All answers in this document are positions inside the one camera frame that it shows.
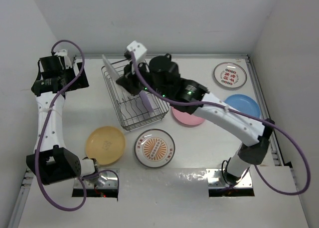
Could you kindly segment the purple plastic plate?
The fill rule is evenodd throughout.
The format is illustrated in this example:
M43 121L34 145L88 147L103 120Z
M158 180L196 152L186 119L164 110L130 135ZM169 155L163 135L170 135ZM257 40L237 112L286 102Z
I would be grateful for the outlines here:
M142 103L143 103L144 107L146 108L146 110L149 113L153 113L154 110L153 110L152 105L151 105L151 103L150 103L150 101L148 99L147 94L144 91L141 91L139 93L139 96L140 96L140 98L142 100Z

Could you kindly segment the pink plastic plate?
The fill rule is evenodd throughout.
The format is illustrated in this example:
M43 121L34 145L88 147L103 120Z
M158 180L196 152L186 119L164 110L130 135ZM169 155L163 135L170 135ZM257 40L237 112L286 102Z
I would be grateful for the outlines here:
M195 126L201 125L205 121L203 118L190 115L185 112L180 112L176 110L175 108L172 108L171 110L172 110L172 115L174 119L184 126L195 127Z

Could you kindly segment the yellow plastic plate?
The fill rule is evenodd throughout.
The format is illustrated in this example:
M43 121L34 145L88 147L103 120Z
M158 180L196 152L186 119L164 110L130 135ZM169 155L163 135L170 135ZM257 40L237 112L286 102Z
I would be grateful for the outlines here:
M85 145L86 156L101 166L118 161L124 154L126 139L116 127L104 126L93 131Z

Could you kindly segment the white plate orange sunburst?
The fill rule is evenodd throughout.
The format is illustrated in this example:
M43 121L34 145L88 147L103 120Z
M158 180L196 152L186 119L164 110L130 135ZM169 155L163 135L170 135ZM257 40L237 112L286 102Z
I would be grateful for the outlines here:
M171 162L176 147L172 136L161 129L149 129L139 135L134 144L136 159L145 167L158 169Z

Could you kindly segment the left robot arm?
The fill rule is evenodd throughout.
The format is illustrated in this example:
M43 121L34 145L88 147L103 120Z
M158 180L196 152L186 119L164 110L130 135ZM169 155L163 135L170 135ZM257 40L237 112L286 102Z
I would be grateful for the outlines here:
M38 171L41 183L50 185L97 172L96 160L78 156L66 149L63 139L62 110L66 92L61 89L75 78L74 68L67 55L40 58L38 75L31 88L38 107L38 138L34 147L39 152L26 157L32 172Z

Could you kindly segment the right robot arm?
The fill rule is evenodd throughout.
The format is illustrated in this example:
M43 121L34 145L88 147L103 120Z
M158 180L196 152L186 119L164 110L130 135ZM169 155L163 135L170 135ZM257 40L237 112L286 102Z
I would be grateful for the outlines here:
M207 87L182 78L168 53L154 57L149 63L138 62L131 55L125 58L129 64L116 83L131 95L150 92L176 110L210 121L241 141L240 148L222 169L228 185L234 185L251 165L263 162L273 131L267 127L267 121L245 116L219 100Z

